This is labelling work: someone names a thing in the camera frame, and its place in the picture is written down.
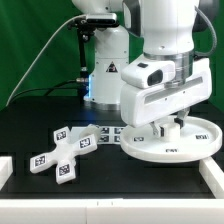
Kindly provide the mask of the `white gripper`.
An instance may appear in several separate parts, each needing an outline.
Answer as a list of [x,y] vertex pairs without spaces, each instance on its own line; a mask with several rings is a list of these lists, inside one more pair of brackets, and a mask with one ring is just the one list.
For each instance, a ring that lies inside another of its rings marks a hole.
[[208,99],[211,92],[209,60],[201,59],[193,64],[193,74],[186,83],[177,88],[160,84],[140,89],[125,84],[121,90],[121,118],[132,127],[150,123],[153,135],[161,137],[163,131],[156,120],[179,111],[174,122],[183,128],[190,112],[188,107]]

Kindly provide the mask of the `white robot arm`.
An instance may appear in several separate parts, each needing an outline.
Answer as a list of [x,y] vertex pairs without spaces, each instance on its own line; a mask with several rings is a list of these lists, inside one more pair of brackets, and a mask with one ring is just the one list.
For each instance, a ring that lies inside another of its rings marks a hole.
[[72,0],[94,27],[95,67],[84,102],[119,110],[141,127],[211,94],[208,54],[196,52],[196,20],[218,0]]

